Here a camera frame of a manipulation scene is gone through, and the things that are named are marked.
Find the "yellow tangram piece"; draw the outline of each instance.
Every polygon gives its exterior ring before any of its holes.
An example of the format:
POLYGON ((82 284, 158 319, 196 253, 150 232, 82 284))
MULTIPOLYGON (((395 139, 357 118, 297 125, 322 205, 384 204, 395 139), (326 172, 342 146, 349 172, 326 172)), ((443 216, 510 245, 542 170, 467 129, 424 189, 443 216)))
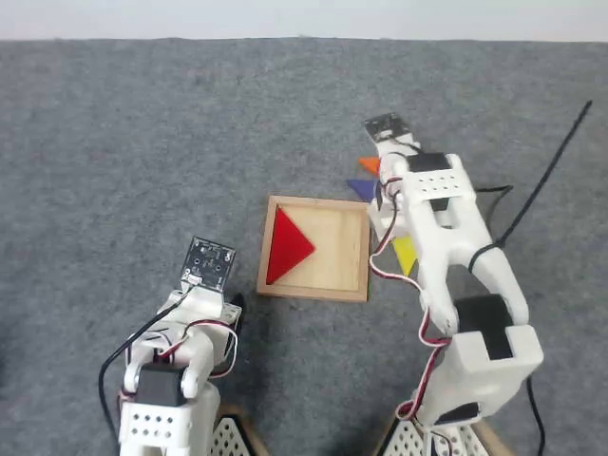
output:
POLYGON ((392 241, 392 247, 395 249, 399 266, 404 276, 409 276, 411 269, 416 262, 416 251, 414 250, 414 242, 410 236, 398 237, 392 241))

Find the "circuit board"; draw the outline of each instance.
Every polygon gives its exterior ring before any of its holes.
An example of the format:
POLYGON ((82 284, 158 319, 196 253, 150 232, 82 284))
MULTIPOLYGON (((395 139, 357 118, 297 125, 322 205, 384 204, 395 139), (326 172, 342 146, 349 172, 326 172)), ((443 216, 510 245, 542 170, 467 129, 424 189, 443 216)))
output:
POLYGON ((363 126, 375 143, 399 138, 409 133, 408 125, 394 112, 367 119, 363 122, 363 126))
POLYGON ((181 268, 181 280, 221 293, 235 255, 235 249, 201 237, 193 237, 181 268))

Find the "white wall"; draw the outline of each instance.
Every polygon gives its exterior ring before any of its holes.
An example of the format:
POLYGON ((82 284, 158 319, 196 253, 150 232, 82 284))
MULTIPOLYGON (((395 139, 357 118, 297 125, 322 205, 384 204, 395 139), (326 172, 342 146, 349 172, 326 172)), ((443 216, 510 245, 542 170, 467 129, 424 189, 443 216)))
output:
POLYGON ((608 41, 608 0, 4 0, 0 39, 608 41))

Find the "red triangle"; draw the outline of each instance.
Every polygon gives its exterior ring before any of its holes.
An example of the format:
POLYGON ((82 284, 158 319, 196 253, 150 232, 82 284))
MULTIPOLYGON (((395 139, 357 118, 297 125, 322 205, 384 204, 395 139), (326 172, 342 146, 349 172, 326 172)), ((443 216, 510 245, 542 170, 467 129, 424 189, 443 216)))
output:
POLYGON ((266 284, 271 285, 314 252, 314 246, 277 206, 266 284))

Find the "white plastic part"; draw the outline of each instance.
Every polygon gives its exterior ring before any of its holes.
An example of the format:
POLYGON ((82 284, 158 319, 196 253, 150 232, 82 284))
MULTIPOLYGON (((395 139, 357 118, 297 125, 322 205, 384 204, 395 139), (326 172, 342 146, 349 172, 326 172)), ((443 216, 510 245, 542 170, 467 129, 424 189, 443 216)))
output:
POLYGON ((542 362, 542 349, 529 325, 506 328, 506 337, 513 356, 497 360, 488 358, 480 332, 452 337, 443 361, 430 376, 416 415, 423 426, 433 426, 447 411, 468 403, 478 403, 480 413, 459 424, 475 423, 493 415, 517 393, 522 381, 542 362))
POLYGON ((408 156, 415 155, 411 147, 383 141, 376 148, 381 159, 380 181, 390 182, 382 201, 374 199, 368 208, 376 235, 381 238, 389 229, 394 214, 391 198, 395 197, 397 219, 392 235, 411 236, 418 258, 417 281, 423 289, 421 306, 429 309, 440 332, 452 337, 443 361, 437 361, 429 377, 416 417, 432 428, 445 413, 479 403, 478 416, 437 428, 473 423, 513 397, 523 379, 542 361, 538 337, 527 324, 527 303, 504 252, 488 250, 478 257, 472 274, 490 293, 503 298, 513 321, 505 331, 513 356, 490 360, 480 332, 457 333, 458 314, 447 288, 448 268, 467 267, 475 253, 492 243, 476 204, 475 189, 456 155, 446 155, 449 169, 410 172, 408 156), (448 199, 446 210, 433 211, 431 201, 437 199, 448 199))
POLYGON ((253 456, 240 433, 234 418, 224 417, 219 420, 213 433, 213 444, 210 456, 253 456))
POLYGON ((389 444, 380 456, 422 456, 424 441, 411 421, 397 425, 389 444))
POLYGON ((121 455, 144 455, 147 447, 166 450, 167 456, 207 455, 218 406, 218 389, 210 383, 181 407, 123 403, 121 455))
POLYGON ((187 364, 181 378, 181 392, 187 399, 199 393, 199 384, 204 384, 215 366, 213 342, 204 332, 196 332, 176 351, 176 362, 187 364))
POLYGON ((449 455, 449 439, 453 456, 489 456, 471 426, 447 427, 442 435, 424 432, 422 435, 410 421, 397 425, 385 450, 379 456, 426 456, 431 454, 431 440, 439 456, 449 455))
MULTIPOLYGON (((382 158, 381 179, 401 180, 391 183, 387 193, 397 190, 398 226, 396 236, 410 234, 418 256, 418 282, 424 292, 420 300, 423 309, 430 307, 433 323, 446 335, 458 330, 458 315, 446 284, 450 265, 467 266, 473 255, 492 242, 485 222, 475 203, 476 194, 456 155, 448 154, 451 169, 409 172, 408 161, 395 154, 382 158), (449 198, 443 220, 438 219, 430 200, 449 198), (446 219, 450 228, 446 228, 446 219)), ((377 211, 373 200, 368 211, 379 237, 383 236, 392 218, 392 204, 384 197, 382 210, 377 211)), ((503 297, 515 325, 528 322, 528 307, 513 271, 500 249, 481 255, 473 274, 495 294, 503 297)))
MULTIPOLYGON (((183 291, 174 291, 162 306, 166 309, 177 302, 183 291)), ((154 350, 165 350, 168 346, 165 336, 171 343, 181 340, 186 325, 195 320, 217 320, 233 326, 240 317, 240 308, 223 303, 220 293, 209 290, 193 289, 181 305, 166 318, 154 325, 150 331, 156 332, 152 340, 146 340, 150 335, 145 333, 131 349, 131 361, 124 373, 123 387, 133 393, 137 391, 139 375, 147 362, 152 360, 154 350)), ((175 351, 175 362, 187 365, 181 379, 181 392, 188 402, 175 408, 123 403, 120 439, 123 456, 159 455, 157 448, 166 450, 165 456, 189 456, 209 454, 216 413, 219 406, 218 389, 207 382, 214 366, 219 364, 226 352, 228 334, 230 332, 217 325, 205 325, 191 328, 189 338, 175 351), (150 416, 154 421, 153 427, 140 427, 148 423, 143 418, 139 421, 135 415, 150 416), (171 418, 172 429, 167 430, 164 418, 171 418)))

